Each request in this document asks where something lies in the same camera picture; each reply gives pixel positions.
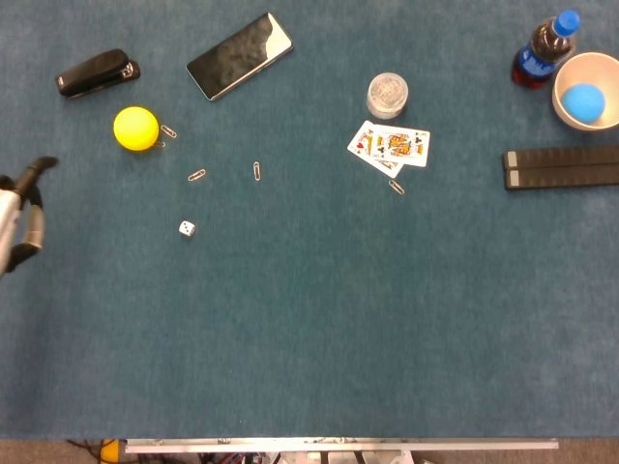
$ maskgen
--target die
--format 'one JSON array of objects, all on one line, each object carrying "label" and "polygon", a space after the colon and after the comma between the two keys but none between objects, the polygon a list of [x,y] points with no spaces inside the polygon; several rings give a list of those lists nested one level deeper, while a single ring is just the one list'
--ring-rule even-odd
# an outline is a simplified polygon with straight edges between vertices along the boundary
[{"label": "die", "polygon": [[190,237],[195,232],[195,224],[192,224],[188,220],[184,220],[183,222],[181,222],[178,231],[186,237]]}]

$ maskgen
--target stapler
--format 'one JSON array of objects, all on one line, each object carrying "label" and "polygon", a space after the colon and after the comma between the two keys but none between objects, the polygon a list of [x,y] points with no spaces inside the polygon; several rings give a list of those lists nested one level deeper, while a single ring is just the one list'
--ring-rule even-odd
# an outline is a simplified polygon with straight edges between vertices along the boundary
[{"label": "stapler", "polygon": [[105,51],[56,76],[58,92],[69,99],[139,78],[137,63],[120,48]]}]

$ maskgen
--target smartphone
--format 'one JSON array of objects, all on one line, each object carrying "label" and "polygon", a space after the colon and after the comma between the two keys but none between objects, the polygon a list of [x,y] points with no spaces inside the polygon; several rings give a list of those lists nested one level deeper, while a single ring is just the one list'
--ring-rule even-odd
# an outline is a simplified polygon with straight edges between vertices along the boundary
[{"label": "smartphone", "polygon": [[225,95],[248,77],[292,50],[292,41],[271,13],[187,65],[187,71],[208,100]]}]

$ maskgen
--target blue bottle cap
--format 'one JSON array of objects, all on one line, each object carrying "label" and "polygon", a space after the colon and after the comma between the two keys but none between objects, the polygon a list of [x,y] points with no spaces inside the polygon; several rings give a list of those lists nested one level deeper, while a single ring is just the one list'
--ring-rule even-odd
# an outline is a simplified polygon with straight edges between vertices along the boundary
[{"label": "blue bottle cap", "polygon": [[552,28],[557,35],[568,37],[580,28],[580,15],[574,10],[561,12],[561,14],[554,19]]}]

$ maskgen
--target plastic bottle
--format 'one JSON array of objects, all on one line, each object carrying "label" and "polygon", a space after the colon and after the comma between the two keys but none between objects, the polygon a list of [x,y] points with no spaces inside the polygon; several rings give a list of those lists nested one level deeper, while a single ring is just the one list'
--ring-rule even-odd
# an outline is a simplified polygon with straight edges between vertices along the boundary
[{"label": "plastic bottle", "polygon": [[566,10],[540,24],[514,57],[512,80],[531,89],[539,89],[551,77],[558,65],[575,50],[574,33],[580,27],[580,16]]}]

